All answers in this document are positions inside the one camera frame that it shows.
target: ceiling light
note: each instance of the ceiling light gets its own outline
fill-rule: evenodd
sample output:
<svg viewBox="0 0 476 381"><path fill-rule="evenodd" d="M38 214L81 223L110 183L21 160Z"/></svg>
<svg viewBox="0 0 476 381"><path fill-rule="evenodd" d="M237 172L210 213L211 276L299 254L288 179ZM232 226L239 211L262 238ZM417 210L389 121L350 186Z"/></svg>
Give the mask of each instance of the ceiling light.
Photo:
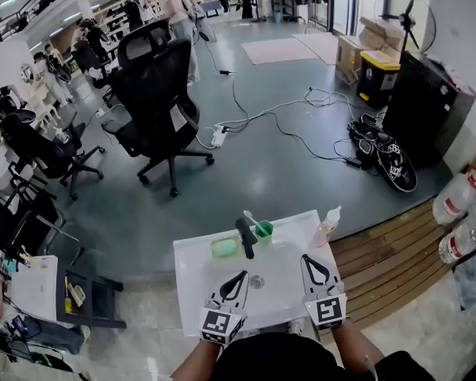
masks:
<svg viewBox="0 0 476 381"><path fill-rule="evenodd" d="M60 31L62 31L62 29L57 29L56 31L54 31L53 33L49 34L50 37L54 37L56 34L58 34Z"/></svg>
<svg viewBox="0 0 476 381"><path fill-rule="evenodd" d="M42 44L42 41L39 44L35 44L30 48L30 51L33 51L35 48L37 48L39 45Z"/></svg>
<svg viewBox="0 0 476 381"><path fill-rule="evenodd" d="M3 6L7 6L11 3L14 3L16 0L7 0L6 2L3 2L1 5L0 5L0 8L2 8Z"/></svg>
<svg viewBox="0 0 476 381"><path fill-rule="evenodd" d="M64 21L72 20L73 18L76 18L79 15L81 15L81 13L72 14L71 16L67 17Z"/></svg>

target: floor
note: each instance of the floor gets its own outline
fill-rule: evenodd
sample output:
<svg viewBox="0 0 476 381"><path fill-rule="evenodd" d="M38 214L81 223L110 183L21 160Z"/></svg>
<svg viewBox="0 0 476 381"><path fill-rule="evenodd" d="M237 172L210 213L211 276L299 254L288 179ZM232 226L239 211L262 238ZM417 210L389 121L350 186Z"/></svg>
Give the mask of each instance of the floor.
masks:
<svg viewBox="0 0 476 381"><path fill-rule="evenodd" d="M238 75L219 75L204 41L197 43L202 78L189 92L201 109L198 135L203 142L209 143L212 135L205 127L244 115L232 100L233 80L236 97L250 115L303 99L309 87L338 90L363 105L347 86L335 80L333 67L321 60L254 66L240 46L254 40L291 37L302 33L304 25L218 21L214 26L218 42L208 44L208 48L219 69ZM82 75L73 80L73 86L79 97L75 105L77 120L88 122L102 105L104 91L90 87ZM356 117L360 111L353 110ZM347 136L350 115L343 103L325 109L296 103L277 113L285 130L303 136L310 148L322 156L334 156L334 141ZM108 117L129 119L121 107ZM224 146L214 151L216 163L211 167L204 160L177 159L180 195L173 199L169 195L167 163L150 171L151 183L142 185L136 172L147 159L129 157L114 138L102 132L102 120L91 119L83 145L87 149L95 145L107 149L104 156L97 154L90 162L103 171L105 178L99 182L96 176L82 174L77 202L70 202L65 188L56 184L51 188L59 195L59 206L71 221L68 229L87 247L81 264L115 279L172 271L172 241L231 229L243 210L251 210L259 219L274 220L314 209L323 217L327 210L341 205L342 219L336 237L343 237L432 197L450 177L444 164L427 168L419 173L416 191L402 194L382 178L341 162L311 156L299 141L283 136L272 116L267 116L253 121L238 135L229 134ZM338 150L351 155L345 143ZM55 248L65 250L66 245Z"/></svg>
<svg viewBox="0 0 476 381"><path fill-rule="evenodd" d="M125 284L117 301L129 327L92 329L81 355L66 361L92 381L155 381L171 374L197 340L182 335L175 281ZM476 363L476 308L462 312L451 273L403 309L363 330L385 355L409 352L437 381L458 381ZM340 363L334 343L325 346ZM3 364L1 381L68 381L74 375L21 362Z"/></svg>

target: railing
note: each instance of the railing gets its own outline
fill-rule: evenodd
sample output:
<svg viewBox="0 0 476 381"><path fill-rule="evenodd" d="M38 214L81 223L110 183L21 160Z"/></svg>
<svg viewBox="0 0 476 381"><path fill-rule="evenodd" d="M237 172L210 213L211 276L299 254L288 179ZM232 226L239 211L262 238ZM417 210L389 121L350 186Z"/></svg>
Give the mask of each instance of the railing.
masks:
<svg viewBox="0 0 476 381"><path fill-rule="evenodd" d="M22 31L26 25L51 5L55 0L28 0L16 13L0 21L2 39L8 40L12 35Z"/></svg>

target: gray floor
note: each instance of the gray floor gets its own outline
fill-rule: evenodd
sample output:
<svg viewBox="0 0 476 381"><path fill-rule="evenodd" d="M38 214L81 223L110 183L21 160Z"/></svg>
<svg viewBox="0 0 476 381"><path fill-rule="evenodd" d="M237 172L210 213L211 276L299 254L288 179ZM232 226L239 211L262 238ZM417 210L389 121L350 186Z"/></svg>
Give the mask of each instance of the gray floor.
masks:
<svg viewBox="0 0 476 381"><path fill-rule="evenodd" d="M334 67L320 60L255 66L240 46L254 40L287 38L303 29L297 24L215 25L219 41L209 48L217 66L238 72L235 76L219 75L203 41L197 44L202 79L189 92L201 110L199 136L203 142L209 143L212 135L204 127L243 117L232 100L233 78L236 97L250 115L303 99L309 87L337 90L363 105L352 90L335 80ZM78 119L86 122L102 104L104 92L90 88L81 75L73 84L80 97L75 105ZM285 130L303 136L322 156L335 156L333 142L347 136L350 115L343 103L324 109L297 103L277 110L277 114ZM122 108L115 109L113 117L128 120ZM173 240L232 229L245 209L258 219L274 220L313 209L324 217L329 209L341 205L336 235L342 237L416 206L439 192L450 178L444 164L427 168L419 172L416 191L402 194L382 178L311 156L299 141L277 130L272 116L266 116L242 133L228 135L224 146L214 151L216 163L211 167L204 159L178 158L180 195L171 198L167 163L150 171L151 183L143 186L136 173L148 160L130 158L116 140L104 135L101 121L92 120L83 145L89 149L99 144L107 149L104 156L97 154L91 162L102 169L104 180L83 174L79 200L74 203L67 200L66 189L52 187L72 221L68 227L90 250L82 264L91 264L101 275L117 279L173 270ZM201 149L197 143L193 146ZM351 155L348 144L340 144L338 150Z"/></svg>

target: wooden pallet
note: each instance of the wooden pallet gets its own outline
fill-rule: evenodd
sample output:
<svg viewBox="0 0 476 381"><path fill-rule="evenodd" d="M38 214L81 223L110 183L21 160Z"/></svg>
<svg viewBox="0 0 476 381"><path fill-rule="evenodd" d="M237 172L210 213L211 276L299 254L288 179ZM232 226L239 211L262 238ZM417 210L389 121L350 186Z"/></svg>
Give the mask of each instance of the wooden pallet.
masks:
<svg viewBox="0 0 476 381"><path fill-rule="evenodd" d="M432 216L432 201L330 244L347 293L347 314L365 329L420 296L451 266L438 246L447 230ZM328 330L321 343L333 342Z"/></svg>

